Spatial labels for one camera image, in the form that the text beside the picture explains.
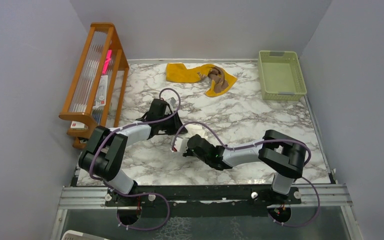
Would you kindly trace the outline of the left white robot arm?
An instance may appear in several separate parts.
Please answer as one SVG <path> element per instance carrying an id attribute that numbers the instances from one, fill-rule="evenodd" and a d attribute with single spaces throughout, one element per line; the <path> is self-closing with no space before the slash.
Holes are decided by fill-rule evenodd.
<path id="1" fill-rule="evenodd" d="M 155 98 L 149 110 L 131 124 L 121 128 L 97 126 L 80 154 L 78 166 L 113 188 L 124 205 L 132 205 L 137 200 L 138 184 L 122 170 L 126 147 L 158 135 L 184 134 L 175 103 L 173 97 Z"/>

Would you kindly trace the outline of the yellow brown towel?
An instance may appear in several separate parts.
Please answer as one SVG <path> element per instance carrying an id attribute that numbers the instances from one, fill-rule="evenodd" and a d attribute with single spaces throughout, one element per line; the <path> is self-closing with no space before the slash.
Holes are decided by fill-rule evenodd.
<path id="1" fill-rule="evenodd" d="M 168 63 L 165 70 L 166 80 L 172 83 L 194 84 L 209 80 L 210 88 L 205 95 L 211 98 L 224 95 L 237 82 L 235 76 L 209 63 L 193 68 L 186 68 L 183 63 Z"/>

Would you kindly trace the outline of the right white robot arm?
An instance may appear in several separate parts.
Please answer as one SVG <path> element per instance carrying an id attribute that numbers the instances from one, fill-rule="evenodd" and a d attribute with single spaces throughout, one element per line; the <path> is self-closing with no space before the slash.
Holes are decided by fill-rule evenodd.
<path id="1" fill-rule="evenodd" d="M 311 157 L 311 151 L 303 142 L 276 130 L 267 130 L 262 140 L 237 146 L 213 145 L 196 134 L 192 137 L 178 138 L 173 150 L 184 157 L 196 157 L 209 167 L 228 170 L 248 163 L 264 163 L 276 171 L 269 199 L 280 204 L 289 196 L 295 180 L 303 175 L 304 166 Z"/>

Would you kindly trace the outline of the white cream towel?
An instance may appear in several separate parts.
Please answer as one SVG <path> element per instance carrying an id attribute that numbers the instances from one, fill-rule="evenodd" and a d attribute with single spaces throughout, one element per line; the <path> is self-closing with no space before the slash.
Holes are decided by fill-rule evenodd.
<path id="1" fill-rule="evenodd" d="M 205 140 L 208 139 L 207 132 L 204 130 L 198 130 L 193 135 L 199 135 L 201 138 L 203 138 Z"/>

